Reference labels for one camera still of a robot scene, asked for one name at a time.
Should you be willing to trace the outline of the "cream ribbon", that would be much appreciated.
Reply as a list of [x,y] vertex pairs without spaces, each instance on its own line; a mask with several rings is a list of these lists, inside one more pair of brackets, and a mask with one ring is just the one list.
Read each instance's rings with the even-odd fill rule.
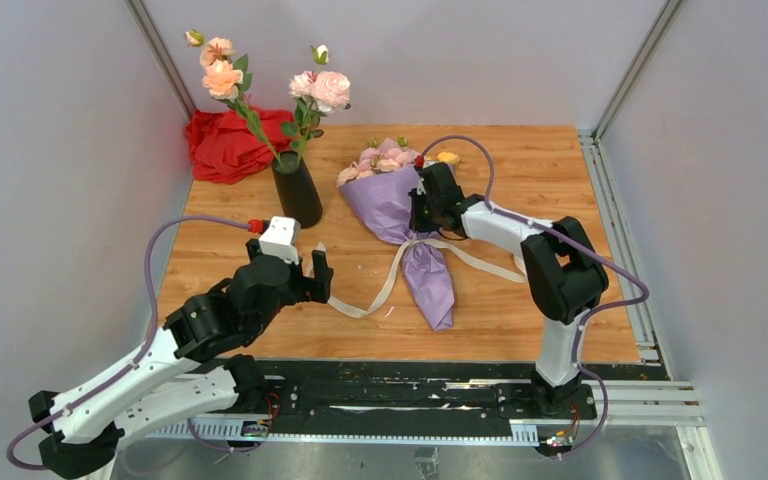
[[443,241],[436,238],[415,239],[407,240],[398,247],[381,289],[378,291],[376,297],[367,308],[359,308],[350,305],[334,295],[329,298],[327,304],[341,314],[354,319],[364,318],[375,313],[388,300],[393,290],[397,278],[397,273],[400,268],[401,259],[403,258],[406,250],[416,244],[426,244],[438,250],[449,250],[466,265],[474,269],[490,273],[491,275],[506,279],[508,281],[515,283],[528,282],[524,261],[516,255],[513,255],[512,258],[514,260],[515,266],[517,267],[517,271],[512,271],[481,260],[448,241]]

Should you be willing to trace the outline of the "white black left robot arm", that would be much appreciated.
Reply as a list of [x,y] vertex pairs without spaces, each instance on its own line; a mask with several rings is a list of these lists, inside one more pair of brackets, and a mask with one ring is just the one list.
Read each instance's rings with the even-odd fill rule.
[[248,264],[185,301],[132,357],[69,391],[40,391],[30,398],[32,418],[46,433],[38,444],[43,468],[78,479],[169,425],[202,413],[253,413],[268,405],[272,394],[250,355],[235,355],[194,380],[172,383],[252,345],[283,308],[330,299],[334,271],[324,251],[312,252],[313,274],[306,276],[301,260],[283,257],[292,247],[262,239],[246,247]]

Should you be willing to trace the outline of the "purple paper bouquet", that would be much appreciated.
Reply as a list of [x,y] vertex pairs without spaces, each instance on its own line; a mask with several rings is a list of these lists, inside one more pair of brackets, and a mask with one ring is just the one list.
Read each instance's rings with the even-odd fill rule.
[[[409,192],[418,186],[413,168],[419,153],[391,138],[366,148],[337,177],[337,187],[352,212],[378,239],[399,247],[407,240],[426,239],[410,227]],[[411,296],[434,331],[453,326],[454,287],[440,250],[426,244],[409,247],[401,259]]]

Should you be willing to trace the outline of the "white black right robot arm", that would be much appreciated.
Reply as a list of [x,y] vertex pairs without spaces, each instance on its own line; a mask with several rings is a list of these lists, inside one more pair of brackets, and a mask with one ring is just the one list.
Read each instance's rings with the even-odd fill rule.
[[541,417],[570,412],[582,392],[579,355],[584,316],[600,302],[609,280],[592,259],[592,245],[573,217],[551,222],[504,209],[478,194],[466,196],[449,166],[418,168],[410,192],[410,226],[417,232],[446,231],[499,247],[524,263],[533,303],[544,317],[541,350],[531,382],[510,394],[512,409]]

